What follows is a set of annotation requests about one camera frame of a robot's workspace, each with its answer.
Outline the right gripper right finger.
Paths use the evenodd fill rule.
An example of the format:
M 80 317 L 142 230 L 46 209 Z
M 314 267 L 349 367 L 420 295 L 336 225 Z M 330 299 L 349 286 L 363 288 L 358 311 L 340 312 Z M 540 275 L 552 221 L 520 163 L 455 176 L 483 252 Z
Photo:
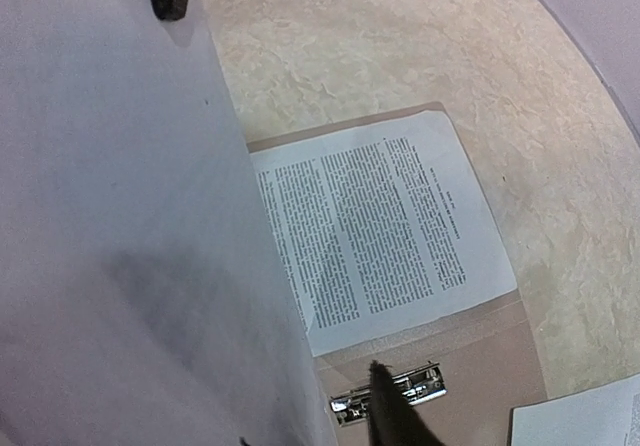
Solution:
M 377 361 L 369 366 L 371 398 L 368 438 L 378 446 L 444 446 L 412 409 L 387 367 Z

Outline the printed paper sheet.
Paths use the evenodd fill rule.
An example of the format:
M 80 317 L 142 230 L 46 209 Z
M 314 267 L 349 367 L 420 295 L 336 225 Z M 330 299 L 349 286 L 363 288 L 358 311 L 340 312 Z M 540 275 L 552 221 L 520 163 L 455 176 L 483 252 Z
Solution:
M 503 296 L 516 279 L 454 125 L 421 107 L 251 147 L 311 351 Z

